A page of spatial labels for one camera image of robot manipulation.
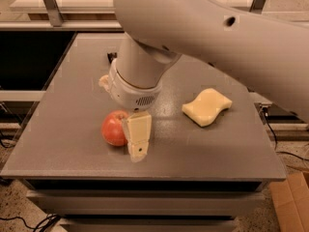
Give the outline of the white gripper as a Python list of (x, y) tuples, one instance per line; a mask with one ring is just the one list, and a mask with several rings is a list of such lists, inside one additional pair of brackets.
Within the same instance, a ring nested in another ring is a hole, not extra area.
[(128, 84), (118, 73), (117, 60), (114, 59), (108, 75), (103, 75), (98, 85), (109, 89), (111, 98), (121, 107), (130, 111), (142, 111), (129, 115), (122, 121), (127, 140), (127, 149), (132, 162), (143, 160), (148, 154), (152, 130), (152, 116), (148, 111), (156, 101), (161, 89), (159, 81), (154, 88), (140, 89)]

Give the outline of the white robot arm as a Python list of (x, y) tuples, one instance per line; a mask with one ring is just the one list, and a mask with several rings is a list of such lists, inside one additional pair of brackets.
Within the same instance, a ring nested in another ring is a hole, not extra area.
[(215, 0), (113, 0), (125, 37), (101, 85), (131, 116), (128, 151), (142, 160), (163, 74), (187, 55), (309, 119), (309, 29)]

